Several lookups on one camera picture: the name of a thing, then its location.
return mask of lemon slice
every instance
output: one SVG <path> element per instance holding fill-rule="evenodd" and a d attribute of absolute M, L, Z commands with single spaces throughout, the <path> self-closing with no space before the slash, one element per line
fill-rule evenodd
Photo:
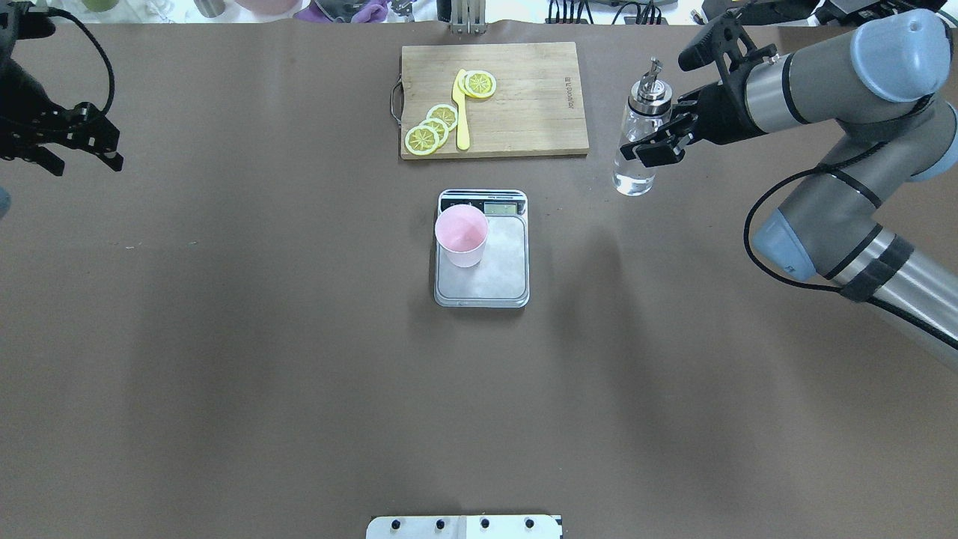
<path fill-rule="evenodd" d="M 439 118 L 426 118 L 420 123 L 421 126 L 430 126 L 439 133 L 439 144 L 436 145 L 436 150 L 441 148 L 445 141 L 449 139 L 449 127 L 446 126 L 445 122 Z"/>
<path fill-rule="evenodd" d="M 439 148 L 441 138 L 430 126 L 415 126 L 406 132 L 406 149 L 413 155 L 429 155 Z"/>
<path fill-rule="evenodd" d="M 456 107 L 445 103 L 440 103 L 430 108 L 429 112 L 426 112 L 425 117 L 426 119 L 438 118 L 442 120 L 448 129 L 455 128 L 456 124 L 459 123 L 459 112 L 456 110 Z"/>
<path fill-rule="evenodd" d="M 486 99 L 495 93 L 495 77 L 489 71 L 467 71 L 463 92 L 471 98 Z"/>

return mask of plastic cup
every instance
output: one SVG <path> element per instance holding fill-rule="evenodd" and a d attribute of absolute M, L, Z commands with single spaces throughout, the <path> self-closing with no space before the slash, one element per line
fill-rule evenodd
<path fill-rule="evenodd" d="M 460 268 L 470 268 L 482 260 L 488 236 L 486 214 L 468 204 L 449 206 L 436 219 L 436 243 L 449 262 Z"/>

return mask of purple towel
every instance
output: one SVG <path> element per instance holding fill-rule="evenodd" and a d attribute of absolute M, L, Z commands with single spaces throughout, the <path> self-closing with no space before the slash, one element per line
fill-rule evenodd
<path fill-rule="evenodd" d="M 389 0 L 369 0 L 361 10 L 353 15 L 350 22 L 382 22 L 386 20 L 386 13 L 389 8 L 386 3 Z M 329 17 L 323 13 L 315 2 L 309 2 L 309 7 L 293 15 L 293 18 L 309 22 L 332 22 Z"/>

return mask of metal bottle cap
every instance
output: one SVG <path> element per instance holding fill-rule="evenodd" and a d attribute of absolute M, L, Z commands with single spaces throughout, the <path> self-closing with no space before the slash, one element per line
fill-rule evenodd
<path fill-rule="evenodd" d="M 672 106 L 672 87 L 658 79 L 662 72 L 662 62 L 652 57 L 652 67 L 642 76 L 642 80 L 632 86 L 628 96 L 628 105 L 632 110 L 646 116 L 658 116 Z"/>

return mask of digital scale display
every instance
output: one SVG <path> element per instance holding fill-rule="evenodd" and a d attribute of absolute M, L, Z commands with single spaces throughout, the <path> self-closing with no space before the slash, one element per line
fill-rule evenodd
<path fill-rule="evenodd" d="M 483 205 L 486 215 L 518 215 L 518 205 L 515 202 L 486 202 Z"/>

